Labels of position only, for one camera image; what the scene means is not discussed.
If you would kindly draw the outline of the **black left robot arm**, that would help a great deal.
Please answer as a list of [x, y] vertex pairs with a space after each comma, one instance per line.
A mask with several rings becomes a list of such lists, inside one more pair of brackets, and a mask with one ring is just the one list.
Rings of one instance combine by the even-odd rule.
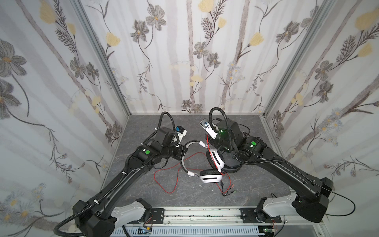
[[175, 125], [163, 127], [163, 116], [170, 120], [168, 112], [162, 112], [156, 130], [130, 154], [123, 170], [98, 194], [88, 201], [78, 201], [73, 215], [56, 225], [55, 235], [60, 237], [109, 237], [115, 230], [118, 218], [113, 214], [119, 199], [143, 175], [148, 173], [162, 159], [183, 159], [187, 148], [181, 144], [180, 135], [184, 129]]

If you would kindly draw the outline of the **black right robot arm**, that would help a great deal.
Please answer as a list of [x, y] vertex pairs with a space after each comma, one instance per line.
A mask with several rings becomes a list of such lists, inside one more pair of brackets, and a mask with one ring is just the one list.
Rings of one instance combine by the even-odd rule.
[[329, 196], [334, 185], [331, 179], [314, 177], [282, 158], [258, 137], [243, 135], [238, 123], [229, 119], [219, 107], [210, 110], [208, 123], [206, 128], [210, 132], [206, 138], [216, 149], [209, 153], [210, 157], [221, 158], [222, 152], [227, 152], [239, 163], [235, 167], [224, 167], [224, 172], [257, 166], [294, 190], [293, 194], [281, 198], [261, 198], [254, 210], [258, 222], [277, 216], [299, 215], [307, 221], [320, 223], [329, 215]]

